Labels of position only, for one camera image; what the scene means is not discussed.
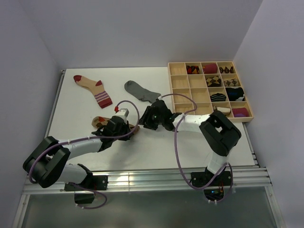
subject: white wall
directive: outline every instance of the white wall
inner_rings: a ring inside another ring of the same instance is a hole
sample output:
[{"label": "white wall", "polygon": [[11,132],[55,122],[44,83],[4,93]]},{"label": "white wall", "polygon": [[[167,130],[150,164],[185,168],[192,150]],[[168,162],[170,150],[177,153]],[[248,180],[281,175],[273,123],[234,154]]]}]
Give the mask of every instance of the white wall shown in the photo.
[{"label": "white wall", "polygon": [[303,227],[304,1],[264,0],[234,61],[255,114],[257,158],[288,227]]},{"label": "white wall", "polygon": [[262,0],[20,0],[62,68],[231,60]]},{"label": "white wall", "polygon": [[11,227],[26,172],[44,138],[60,72],[17,0],[0,0],[0,221]]}]

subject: gray floor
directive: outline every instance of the gray floor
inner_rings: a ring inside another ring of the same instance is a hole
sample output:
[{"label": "gray floor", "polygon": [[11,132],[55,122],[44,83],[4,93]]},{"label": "gray floor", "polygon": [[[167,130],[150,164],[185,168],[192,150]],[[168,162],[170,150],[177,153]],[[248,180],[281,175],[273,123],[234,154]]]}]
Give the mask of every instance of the gray floor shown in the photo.
[{"label": "gray floor", "polygon": [[217,206],[194,190],[108,193],[108,203],[95,210],[76,208],[72,194],[33,195],[22,227],[276,227],[264,188],[236,190]]}]

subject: table top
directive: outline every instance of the table top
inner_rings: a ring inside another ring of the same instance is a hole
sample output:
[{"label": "table top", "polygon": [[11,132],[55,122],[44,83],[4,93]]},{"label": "table top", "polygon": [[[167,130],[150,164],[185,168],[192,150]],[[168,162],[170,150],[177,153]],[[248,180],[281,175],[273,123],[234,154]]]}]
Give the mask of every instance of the table top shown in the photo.
[{"label": "table top", "polygon": [[[74,82],[74,75],[101,80],[113,104],[100,108],[91,92]],[[129,80],[162,95],[170,93],[166,67],[67,69],[48,135],[56,139],[86,137],[95,131],[91,125],[92,119],[96,116],[112,117],[114,107],[121,100],[134,102],[142,115],[150,103],[142,102],[125,91],[124,84]],[[172,107],[170,97],[164,98],[164,101],[169,108]],[[129,109],[129,123],[135,124],[137,115],[133,106],[124,103],[119,107]],[[235,126],[241,131],[242,137],[231,151],[228,161],[232,166],[255,165],[243,124],[235,123]],[[190,132],[178,133],[178,151],[184,168],[206,167],[213,153],[202,134]],[[177,168],[173,132],[166,131],[162,126],[156,131],[141,127],[131,140],[116,141],[105,151],[84,154],[70,159],[69,163],[81,163],[93,171]]]}]

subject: wooden box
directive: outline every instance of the wooden box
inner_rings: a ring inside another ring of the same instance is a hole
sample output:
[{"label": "wooden box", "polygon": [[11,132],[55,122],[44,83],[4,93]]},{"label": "wooden box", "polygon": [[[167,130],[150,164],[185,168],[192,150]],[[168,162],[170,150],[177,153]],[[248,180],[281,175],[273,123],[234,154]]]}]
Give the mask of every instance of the wooden box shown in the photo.
[{"label": "wooden box", "polygon": [[[217,72],[215,74],[204,74],[203,68],[206,65],[215,63],[217,66]],[[187,74],[186,66],[198,66],[199,74]],[[229,69],[233,67],[232,73],[220,73],[219,67]],[[172,93],[183,94],[191,98],[197,104],[197,110],[189,114],[192,115],[204,115],[213,112],[214,106],[226,107],[231,109],[228,119],[233,122],[249,122],[253,119],[253,113],[249,104],[249,101],[245,95],[244,101],[230,101],[227,96],[226,86],[224,86],[224,81],[235,79],[239,82],[239,87],[242,87],[237,70],[233,62],[184,62],[184,63],[169,63],[169,82],[170,90]],[[221,79],[220,87],[207,87],[206,79],[210,77],[218,76]],[[211,102],[210,96],[212,94],[222,93],[227,98],[225,101],[221,102]],[[172,96],[172,104],[175,112],[182,112],[193,109],[193,103],[182,97],[182,96]],[[249,117],[234,117],[232,108],[246,108]]]}]

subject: cable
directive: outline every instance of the cable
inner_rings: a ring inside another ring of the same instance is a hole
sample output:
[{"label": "cable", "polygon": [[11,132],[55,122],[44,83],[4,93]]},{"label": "cable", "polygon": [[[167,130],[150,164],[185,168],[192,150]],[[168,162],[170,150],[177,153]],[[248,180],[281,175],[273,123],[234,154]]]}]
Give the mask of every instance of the cable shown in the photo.
[{"label": "cable", "polygon": [[193,110],[189,110],[189,111],[186,111],[186,112],[184,113],[184,115],[182,116],[182,118],[178,121],[178,123],[177,123],[177,125],[176,125],[176,127],[175,127],[175,131],[174,131],[174,150],[175,150],[176,162],[177,162],[177,165],[178,165],[178,167],[179,167],[180,174],[181,174],[181,176],[183,177],[183,179],[185,180],[185,182],[186,182],[191,188],[193,188],[193,189],[195,189],[195,190],[204,190],[206,187],[208,187],[208,186],[214,181],[214,179],[215,179],[215,178],[224,170],[224,168],[228,165],[228,166],[230,167],[230,172],[231,172],[231,184],[230,184],[230,188],[229,188],[229,190],[228,190],[228,193],[227,193],[222,199],[220,199],[220,200],[217,201],[217,202],[221,202],[223,199],[226,198],[227,195],[229,195],[229,194],[231,193],[231,190],[232,190],[232,186],[233,186],[233,171],[232,171],[232,167],[231,167],[230,163],[228,163],[228,162],[225,163],[225,164],[224,164],[224,165],[223,165],[223,166],[214,174],[214,176],[211,178],[211,180],[210,180],[207,184],[205,184],[204,186],[199,187],[199,188],[193,186],[193,185],[188,181],[188,179],[187,179],[185,173],[184,173],[183,170],[182,170],[181,163],[180,163],[180,159],[179,159],[179,154],[178,154],[178,150],[177,150],[177,132],[178,132],[178,127],[179,127],[179,125],[181,124],[181,122],[185,119],[186,114],[187,114],[187,113],[190,113],[190,112],[196,111],[197,105],[196,105],[196,103],[195,103],[191,98],[189,98],[189,97],[187,97],[187,96],[185,96],[185,95],[183,95],[183,94],[176,94],[176,93],[173,93],[173,94],[164,95],[164,96],[162,96],[162,97],[171,96],[171,95],[183,96],[183,97],[187,98],[188,100],[190,100],[190,101],[193,103],[193,105],[194,105],[194,109],[193,109]]},{"label": "cable", "polygon": [[[137,112],[137,123],[136,125],[134,126],[134,128],[127,134],[124,134],[124,135],[119,135],[119,136],[93,136],[93,137],[90,137],[90,139],[120,139],[120,138],[124,138],[130,134],[132,134],[137,126],[138,126],[138,123],[139,123],[139,119],[140,119],[140,115],[139,115],[139,111],[138,111],[138,108],[136,107],[136,105],[132,102],[132,101],[128,101],[128,100],[123,100],[121,102],[119,102],[116,107],[118,107],[121,103],[124,103],[124,102],[127,102],[127,103],[130,103],[134,106],[136,112]],[[33,171],[34,171],[34,168],[35,166],[37,165],[38,161],[44,157],[50,150],[58,147],[58,146],[61,146],[61,145],[67,145],[67,144],[70,144],[70,143],[77,143],[77,142],[81,142],[81,141],[85,141],[85,140],[89,140],[88,137],[85,137],[85,138],[80,138],[80,139],[74,139],[74,140],[71,140],[71,141],[67,141],[67,142],[61,142],[61,143],[57,143],[49,148],[47,148],[45,151],[43,151],[37,158],[36,160],[34,161],[33,165],[31,166],[29,172],[28,172],[28,178],[29,178],[29,181],[33,184],[36,184],[37,182],[33,180],[32,178],[32,175],[33,175]],[[104,198],[105,198],[105,201],[104,203],[102,203],[101,205],[99,206],[96,206],[96,207],[84,207],[82,205],[78,205],[79,207],[81,208],[84,208],[84,209],[96,209],[96,208],[100,208],[102,207],[106,202],[107,202],[107,197],[101,193],[101,192],[98,192],[98,191],[95,191],[95,190],[90,190],[90,189],[86,189],[86,188],[83,188],[83,187],[80,187],[78,184],[75,184],[75,183],[71,183],[70,184],[74,185],[75,187],[77,188],[80,188],[82,190],[86,190],[86,191],[90,191],[90,192],[94,192],[95,194],[99,194],[99,195],[102,195]]]}]

